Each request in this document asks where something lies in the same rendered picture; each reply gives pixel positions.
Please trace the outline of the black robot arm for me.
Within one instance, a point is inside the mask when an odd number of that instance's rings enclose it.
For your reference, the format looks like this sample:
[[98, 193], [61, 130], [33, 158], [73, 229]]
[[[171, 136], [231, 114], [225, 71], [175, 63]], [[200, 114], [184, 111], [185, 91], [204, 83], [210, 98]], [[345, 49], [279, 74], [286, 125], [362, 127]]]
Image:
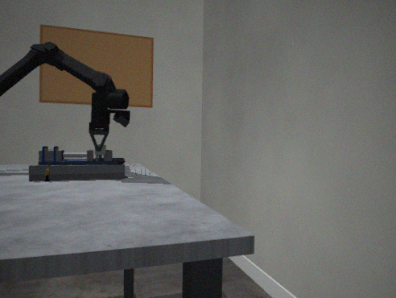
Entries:
[[100, 123], [110, 124], [110, 113], [113, 112], [115, 112], [113, 113], [115, 122], [119, 122], [124, 127], [130, 123], [130, 111], [126, 110], [130, 99], [128, 93], [125, 89], [116, 89], [111, 76], [82, 64], [52, 42], [33, 44], [30, 48], [31, 50], [19, 62], [0, 75], [0, 97], [41, 64], [50, 64], [60, 71], [64, 68], [66, 72], [79, 78], [95, 91], [111, 91], [92, 93], [92, 107], [114, 109], [100, 109]]

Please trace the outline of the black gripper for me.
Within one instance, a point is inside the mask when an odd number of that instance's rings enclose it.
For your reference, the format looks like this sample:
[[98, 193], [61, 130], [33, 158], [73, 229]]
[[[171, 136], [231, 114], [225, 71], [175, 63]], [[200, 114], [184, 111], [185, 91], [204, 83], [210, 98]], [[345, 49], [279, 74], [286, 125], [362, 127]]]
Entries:
[[[92, 108], [91, 122], [89, 123], [89, 133], [92, 138], [93, 144], [96, 148], [96, 151], [101, 151], [109, 133], [109, 123], [98, 124], [100, 109], [108, 109], [108, 108], [104, 108], [104, 107]], [[102, 139], [101, 145], [99, 147], [97, 146], [94, 135], [104, 135], [104, 138]]]

